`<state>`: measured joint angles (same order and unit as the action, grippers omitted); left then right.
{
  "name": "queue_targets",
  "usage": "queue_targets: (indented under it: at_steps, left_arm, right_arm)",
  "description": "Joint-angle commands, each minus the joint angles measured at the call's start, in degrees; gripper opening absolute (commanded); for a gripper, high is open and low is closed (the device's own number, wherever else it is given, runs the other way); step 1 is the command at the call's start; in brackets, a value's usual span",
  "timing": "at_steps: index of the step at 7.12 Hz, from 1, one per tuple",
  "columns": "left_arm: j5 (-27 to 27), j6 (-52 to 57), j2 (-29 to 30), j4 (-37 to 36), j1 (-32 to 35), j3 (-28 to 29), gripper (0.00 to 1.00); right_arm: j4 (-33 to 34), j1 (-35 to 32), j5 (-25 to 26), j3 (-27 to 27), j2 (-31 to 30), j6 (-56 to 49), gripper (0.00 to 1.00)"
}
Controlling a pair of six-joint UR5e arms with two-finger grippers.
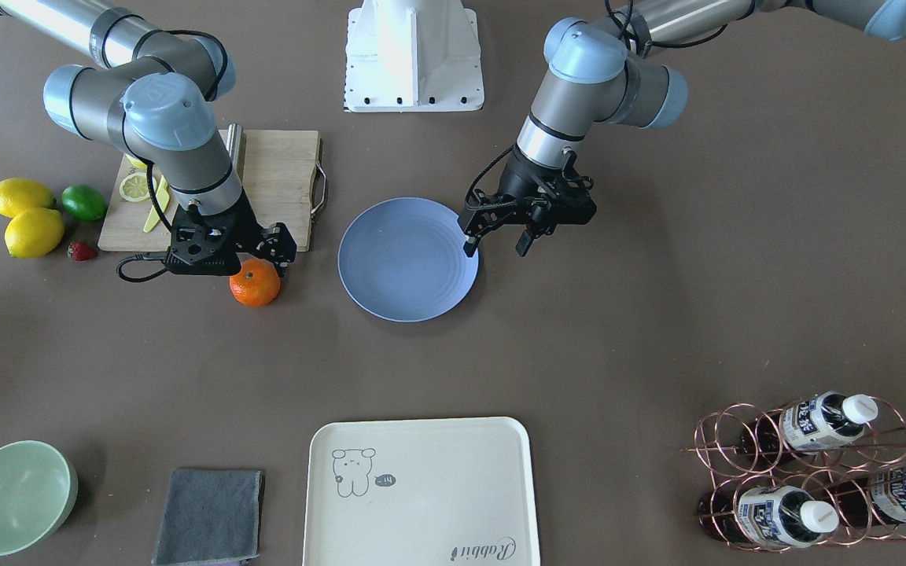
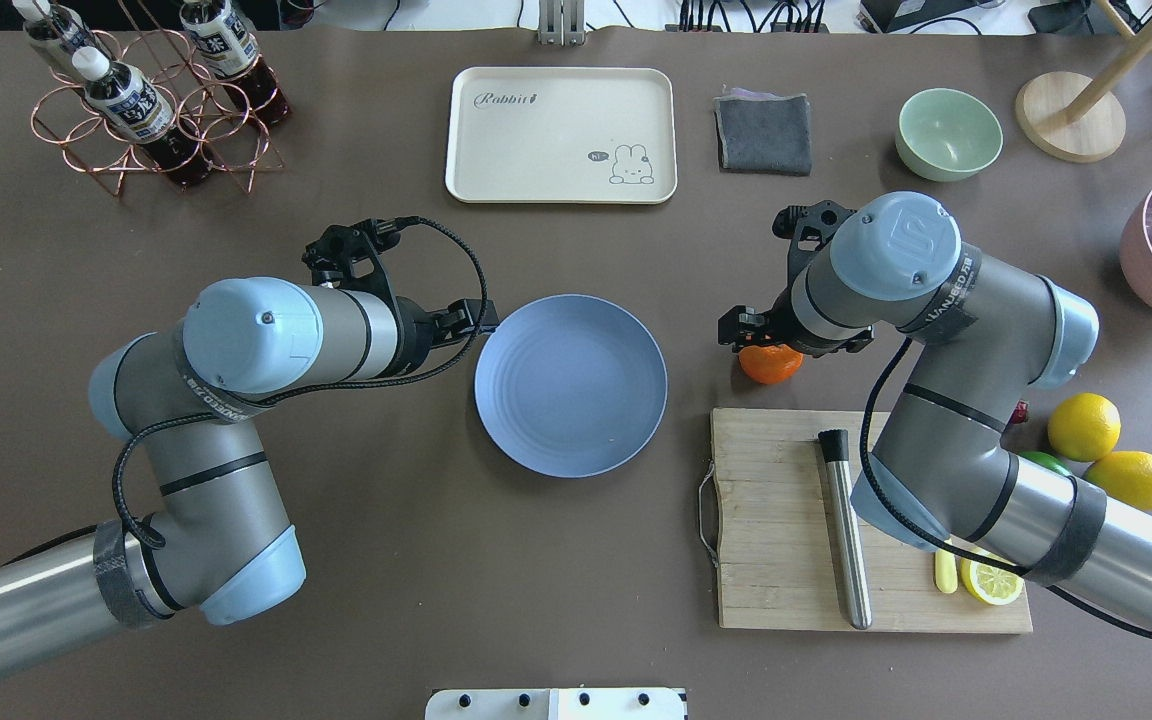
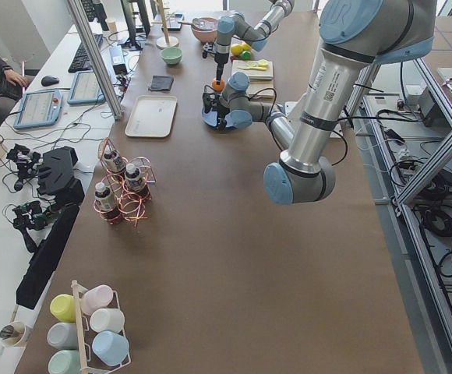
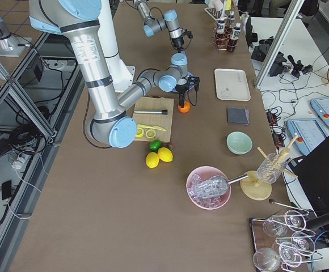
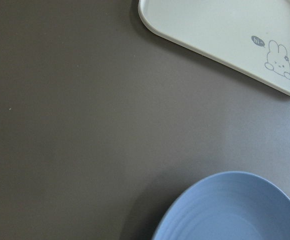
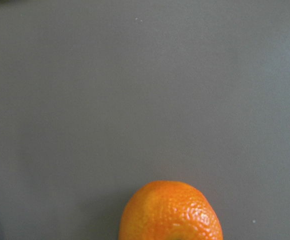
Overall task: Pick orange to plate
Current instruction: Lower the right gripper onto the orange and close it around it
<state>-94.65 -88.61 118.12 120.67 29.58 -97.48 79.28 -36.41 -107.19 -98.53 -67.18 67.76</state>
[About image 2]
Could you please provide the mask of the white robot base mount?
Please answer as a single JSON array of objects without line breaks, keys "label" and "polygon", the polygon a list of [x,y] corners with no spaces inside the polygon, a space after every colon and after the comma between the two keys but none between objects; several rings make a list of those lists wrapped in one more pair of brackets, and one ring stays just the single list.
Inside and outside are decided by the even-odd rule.
[{"label": "white robot base mount", "polygon": [[425,719],[687,719],[684,689],[570,687],[444,689]]}]

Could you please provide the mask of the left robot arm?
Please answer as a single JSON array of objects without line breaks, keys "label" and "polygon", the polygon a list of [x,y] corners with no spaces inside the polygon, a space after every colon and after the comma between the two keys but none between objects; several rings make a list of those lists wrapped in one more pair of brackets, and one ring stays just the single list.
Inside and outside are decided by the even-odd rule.
[{"label": "left robot arm", "polygon": [[0,679],[174,612],[227,626],[287,600],[305,562],[256,415],[297,392],[415,381],[429,348],[495,318],[488,300],[425,314],[382,288],[227,279],[173,331],[111,354],[92,414],[127,450],[146,448],[162,510],[120,510],[1,566]]}]

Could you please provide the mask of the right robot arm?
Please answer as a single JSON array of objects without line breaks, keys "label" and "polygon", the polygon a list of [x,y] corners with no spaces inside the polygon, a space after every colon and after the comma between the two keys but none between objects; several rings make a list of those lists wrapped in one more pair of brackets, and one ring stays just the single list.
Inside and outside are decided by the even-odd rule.
[{"label": "right robot arm", "polygon": [[867,520],[922,550],[957,537],[1152,639],[1152,516],[1002,446],[1024,391],[1059,387],[1087,361],[1093,306],[970,245],[924,194],[790,205],[772,232],[790,242],[785,291],[761,313],[732,306],[719,343],[819,357],[858,351],[887,323],[923,344],[877,441],[861,439]]}]

